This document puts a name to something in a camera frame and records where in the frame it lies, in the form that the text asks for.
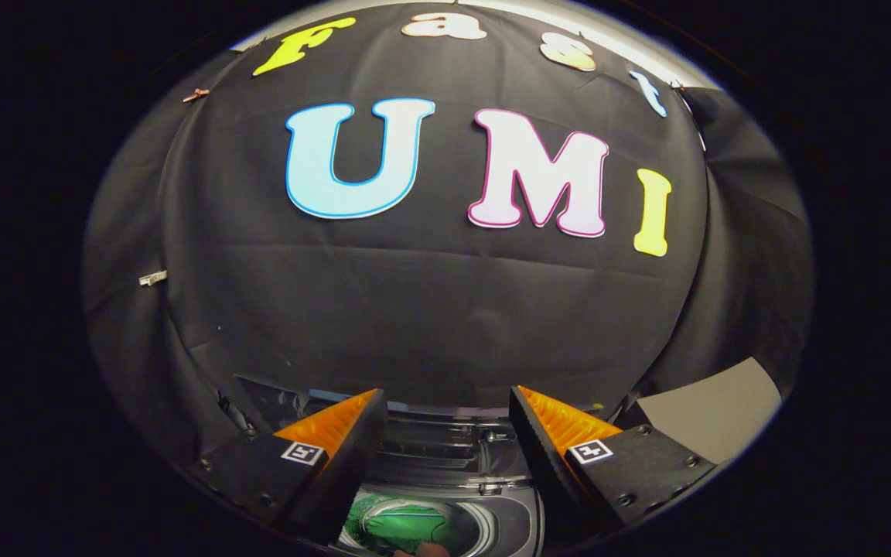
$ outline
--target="green object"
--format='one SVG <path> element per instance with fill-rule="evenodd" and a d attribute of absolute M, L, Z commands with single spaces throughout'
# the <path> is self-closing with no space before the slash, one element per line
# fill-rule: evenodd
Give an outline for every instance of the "green object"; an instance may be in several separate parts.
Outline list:
<path fill-rule="evenodd" d="M 396 549 L 414 554 L 422 542 L 438 543 L 450 555 L 459 555 L 476 536 L 463 531 L 463 522 L 468 521 L 461 521 L 459 514 L 452 505 L 371 494 L 353 504 L 346 532 L 360 546 L 381 555 L 392 555 Z"/>

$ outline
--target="letter u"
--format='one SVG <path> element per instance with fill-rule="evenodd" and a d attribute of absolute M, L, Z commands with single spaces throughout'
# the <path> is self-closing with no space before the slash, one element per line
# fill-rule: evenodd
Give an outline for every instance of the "letter u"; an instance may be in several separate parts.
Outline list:
<path fill-rule="evenodd" d="M 339 124 L 353 116 L 353 106 L 326 104 L 287 119 L 291 147 L 287 155 L 287 194 L 301 211 L 326 219 L 361 218 L 386 211 L 411 191 L 418 168 L 422 119 L 435 103 L 394 98 L 374 105 L 384 119 L 381 170 L 362 183 L 345 183 L 333 173 Z"/>

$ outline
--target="pink outlined letter m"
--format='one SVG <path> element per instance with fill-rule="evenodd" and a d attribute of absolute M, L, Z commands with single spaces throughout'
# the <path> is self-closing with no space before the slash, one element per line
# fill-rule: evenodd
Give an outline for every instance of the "pink outlined letter m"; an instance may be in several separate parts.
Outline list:
<path fill-rule="evenodd" d="M 604 233 L 601 189 L 607 144 L 590 134 L 573 132 L 555 159 L 549 159 L 538 132 L 521 114 L 484 109 L 474 117 L 487 129 L 487 176 L 483 196 L 469 206 L 474 224 L 510 228 L 521 222 L 514 204 L 515 179 L 535 226 L 545 226 L 562 194 L 566 208 L 555 218 L 566 234 L 598 237 Z"/>

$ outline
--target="metal clip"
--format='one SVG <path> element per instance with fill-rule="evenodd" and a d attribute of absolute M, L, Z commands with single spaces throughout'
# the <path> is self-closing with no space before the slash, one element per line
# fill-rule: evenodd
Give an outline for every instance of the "metal clip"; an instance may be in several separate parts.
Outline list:
<path fill-rule="evenodd" d="M 195 89 L 195 92 L 187 99 L 184 99 L 184 102 L 191 102 L 205 95 L 208 95 L 208 89 Z"/>
<path fill-rule="evenodd" d="M 502 487 L 499 484 L 480 484 L 480 496 L 487 496 L 491 494 L 491 496 L 499 496 L 502 491 Z"/>
<path fill-rule="evenodd" d="M 152 275 L 141 276 L 139 278 L 140 286 L 153 286 L 160 281 L 166 281 L 167 279 L 167 271 L 159 271 L 155 272 Z"/>

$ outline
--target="black cloth backdrop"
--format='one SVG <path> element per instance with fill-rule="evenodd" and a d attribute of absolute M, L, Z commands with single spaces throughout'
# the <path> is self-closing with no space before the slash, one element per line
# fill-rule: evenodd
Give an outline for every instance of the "black cloth backdrop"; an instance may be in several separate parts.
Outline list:
<path fill-rule="evenodd" d="M 402 34 L 412 15 L 441 11 L 474 15 L 488 36 Z M 234 374 L 449 406 L 505 406 L 525 384 L 615 408 L 636 384 L 664 391 L 756 355 L 788 391 L 812 297 L 807 226 L 788 170 L 727 95 L 687 89 L 691 115 L 643 71 L 662 119 L 621 56 L 590 43 L 593 73 L 545 59 L 541 34 L 566 35 L 545 22 L 443 4 L 347 15 L 356 24 L 258 77 L 282 36 L 210 61 L 144 117 L 100 186 L 84 259 L 92 347 L 165 458 L 185 464 L 234 434 L 216 391 L 266 426 Z M 199 87 L 211 94 L 181 102 Z M 353 105 L 335 174 L 361 181 L 381 164 L 372 104 L 400 96 L 436 105 L 408 196 L 349 221 L 297 209 L 287 117 Z M 481 108 L 529 117 L 549 155 L 573 131 L 608 142 L 603 236 L 535 228 L 519 193 L 520 225 L 468 221 L 485 172 Z M 641 168 L 673 187 L 662 258 L 632 246 Z M 166 282 L 138 285 L 162 268 Z"/>

